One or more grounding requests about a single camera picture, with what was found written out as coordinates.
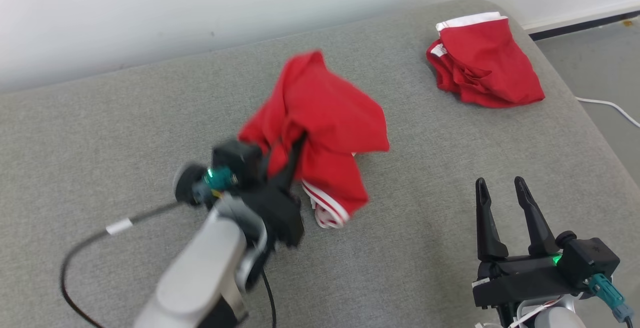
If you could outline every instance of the floor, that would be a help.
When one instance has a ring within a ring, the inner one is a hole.
[[[640,18],[540,40],[537,46],[576,97],[614,102],[640,121]],[[582,106],[640,186],[640,129],[613,107]]]

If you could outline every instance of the red fabric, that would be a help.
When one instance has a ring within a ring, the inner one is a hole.
[[[432,49],[442,44],[446,54]],[[445,28],[427,51],[438,88],[460,94],[466,103],[514,107],[545,98],[527,56],[515,43],[507,19]]]
[[[286,63],[272,95],[238,138],[271,151],[268,174],[274,175],[304,131],[296,179],[329,195],[351,216],[368,201],[352,153],[388,151],[387,124],[376,102],[327,70],[321,52]]]

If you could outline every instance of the baseboard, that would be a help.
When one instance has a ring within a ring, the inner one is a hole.
[[[529,37],[533,41],[538,41],[542,39],[553,38],[554,36],[570,34],[572,32],[585,31],[587,29],[601,27],[602,25],[621,22],[622,20],[630,20],[637,16],[640,16],[640,11],[633,11],[631,13],[614,15],[608,18],[602,18],[598,20],[590,20],[589,22],[583,22],[579,24],[569,25],[567,27],[551,29],[550,31],[535,32],[533,34],[530,34]]]
[[[589,11],[582,11],[574,15],[567,15],[560,18],[544,20],[543,22],[525,24],[522,25],[522,29],[524,29],[527,34],[534,34],[562,27],[568,27],[570,25],[591,22],[593,20],[610,18],[617,15],[624,15],[635,11],[640,11],[640,1],[638,0],[633,2],[625,2],[622,4],[615,4],[613,6],[606,6],[599,9],[592,9]]]

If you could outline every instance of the gray upholstery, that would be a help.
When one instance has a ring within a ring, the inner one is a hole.
[[[471,294],[474,182],[486,178],[500,237],[512,254],[525,253],[517,175],[556,234],[598,236],[621,257],[615,281],[640,310],[640,190],[524,31],[510,22],[544,101],[485,109],[436,88],[425,59],[435,24],[496,10],[482,0],[448,2],[0,95],[0,326],[87,326],[58,291],[66,251],[107,224],[171,200],[176,169],[208,162],[211,145],[233,136],[269,95],[286,59],[314,48],[382,105],[391,151],[357,157],[370,204],[345,228],[319,228],[304,200],[302,245],[279,251],[266,269],[279,326],[496,321]],[[205,214],[174,210],[89,248],[70,269],[71,296],[105,326],[130,326]],[[264,286],[246,301],[245,326],[270,326]],[[595,299],[579,311],[587,326],[615,326]]]

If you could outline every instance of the white cable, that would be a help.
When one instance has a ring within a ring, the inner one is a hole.
[[[524,308],[524,304],[527,302],[528,300],[525,301],[521,301],[520,304],[518,305],[518,309],[516,310],[516,320],[519,321],[522,318],[522,308]],[[524,324],[519,324],[519,328],[525,328]]]
[[[529,318],[533,317],[534,315],[538,314],[539,312],[542,312],[542,310],[545,310],[546,308],[551,307],[552,305],[557,303],[558,300],[560,300],[560,298],[549,300],[549,301],[547,301],[547,303],[539,305],[534,310],[531,310],[531,312],[528,312],[527,314],[524,314],[524,316],[522,316],[522,318],[517,319],[512,324],[510,324],[509,328],[516,328],[516,326],[520,326],[520,323],[523,323],[523,322],[527,321]]]
[[[576,99],[578,99],[579,102],[583,102],[583,103],[604,104],[604,105],[608,105],[610,107],[614,107],[614,108],[617,109],[617,111],[620,112],[620,114],[624,115],[624,117],[627,118],[627,120],[631,121],[631,124],[636,125],[636,127],[640,128],[640,123],[638,123],[636,120],[634,120],[634,118],[631,118],[631,116],[629,116],[629,114],[627,114],[626,111],[622,110],[621,107],[617,106],[616,104],[614,104],[612,102],[607,102],[605,100],[578,98],[578,97],[576,97]]]

